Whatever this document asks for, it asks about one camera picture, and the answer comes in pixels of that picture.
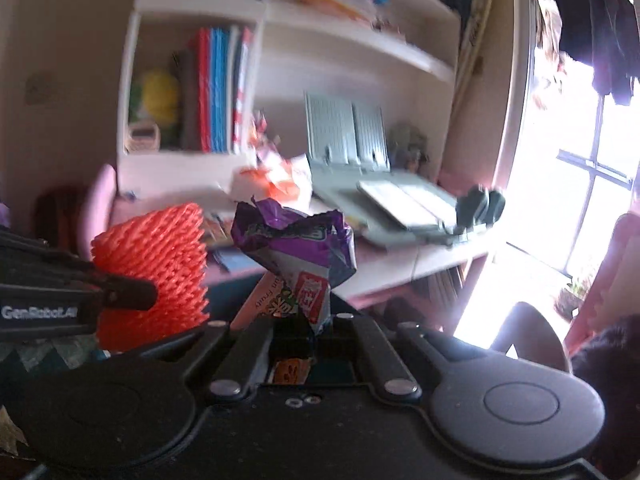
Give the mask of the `white bookshelf hutch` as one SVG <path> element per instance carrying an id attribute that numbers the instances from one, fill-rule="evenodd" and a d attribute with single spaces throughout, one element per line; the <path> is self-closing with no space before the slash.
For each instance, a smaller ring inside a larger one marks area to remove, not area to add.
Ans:
<path id="1" fill-rule="evenodd" d="M 254 34 L 240 154 L 181 147 L 181 55 L 203 27 Z M 420 174 L 436 179 L 454 98 L 460 21 L 438 0 L 134 0 L 122 58 L 117 188 L 137 200 L 228 190 L 256 164 L 262 134 L 285 157 L 307 155 L 305 94 L 336 96 L 382 110 L 388 157 L 395 126 L 413 126 Z M 132 83 L 168 70 L 180 84 L 178 122 L 160 128 L 129 117 Z"/>

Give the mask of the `yellow plush toy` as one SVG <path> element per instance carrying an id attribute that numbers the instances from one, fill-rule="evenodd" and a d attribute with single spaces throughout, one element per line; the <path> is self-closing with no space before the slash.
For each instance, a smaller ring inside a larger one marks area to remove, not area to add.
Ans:
<path id="1" fill-rule="evenodd" d="M 181 88 L 178 79 L 168 70 L 147 70 L 131 85 L 129 117 L 149 119 L 160 128 L 178 122 Z"/>

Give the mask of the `hanging dark clothes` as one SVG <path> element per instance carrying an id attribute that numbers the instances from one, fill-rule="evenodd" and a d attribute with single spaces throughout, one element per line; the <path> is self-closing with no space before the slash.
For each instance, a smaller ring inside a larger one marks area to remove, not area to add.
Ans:
<path id="1" fill-rule="evenodd" d="M 639 29 L 630 0 L 554 0 L 560 50 L 593 68 L 593 89 L 627 106 L 639 79 Z"/>

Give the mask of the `red and blue books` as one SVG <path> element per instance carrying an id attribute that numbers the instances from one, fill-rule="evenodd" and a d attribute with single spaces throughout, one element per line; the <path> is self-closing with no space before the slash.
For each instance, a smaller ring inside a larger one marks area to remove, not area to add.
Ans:
<path id="1" fill-rule="evenodd" d="M 203 27 L 181 55 L 182 138 L 187 151 L 245 150 L 245 102 L 253 31 Z"/>

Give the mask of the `orange tissue pack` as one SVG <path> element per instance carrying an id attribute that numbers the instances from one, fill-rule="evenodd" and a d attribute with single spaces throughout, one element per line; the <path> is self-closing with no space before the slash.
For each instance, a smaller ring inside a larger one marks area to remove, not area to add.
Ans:
<path id="1" fill-rule="evenodd" d="M 229 196 L 236 202 L 272 198 L 285 207 L 307 212 L 312 196 L 311 169 L 307 156 L 241 168 L 233 176 Z"/>

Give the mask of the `green book stand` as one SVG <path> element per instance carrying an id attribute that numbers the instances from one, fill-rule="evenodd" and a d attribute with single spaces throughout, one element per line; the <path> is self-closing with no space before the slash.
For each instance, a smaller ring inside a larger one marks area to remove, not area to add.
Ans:
<path id="1" fill-rule="evenodd" d="M 321 94 L 305 94 L 307 155 L 314 166 L 390 171 L 382 110 Z"/>

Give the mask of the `orange foam fruit net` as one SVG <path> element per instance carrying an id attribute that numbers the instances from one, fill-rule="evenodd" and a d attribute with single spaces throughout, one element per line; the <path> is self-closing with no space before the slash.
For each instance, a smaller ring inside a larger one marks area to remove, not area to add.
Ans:
<path id="1" fill-rule="evenodd" d="M 207 321 L 202 224 L 202 208 L 187 203 L 111 226 L 93 239 L 91 253 L 98 269 L 142 278 L 157 289 L 149 310 L 103 310 L 96 329 L 102 349 L 125 352 Z"/>

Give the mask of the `open white book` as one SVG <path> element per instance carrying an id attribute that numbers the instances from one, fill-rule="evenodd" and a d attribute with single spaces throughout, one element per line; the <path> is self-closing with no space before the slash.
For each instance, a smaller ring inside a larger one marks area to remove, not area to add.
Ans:
<path id="1" fill-rule="evenodd" d="M 457 224 L 456 203 L 422 185 L 359 181 L 358 190 L 409 231 L 450 228 Z"/>

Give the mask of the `purple snack wrapper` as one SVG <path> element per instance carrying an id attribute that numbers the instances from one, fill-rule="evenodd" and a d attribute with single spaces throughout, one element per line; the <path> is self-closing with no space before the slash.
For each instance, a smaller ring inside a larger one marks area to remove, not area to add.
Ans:
<path id="1" fill-rule="evenodd" d="M 272 198 L 236 205 L 232 240 L 247 257 L 282 278 L 318 334 L 329 322 L 330 295 L 357 272 L 355 235 L 344 214 L 303 214 Z"/>

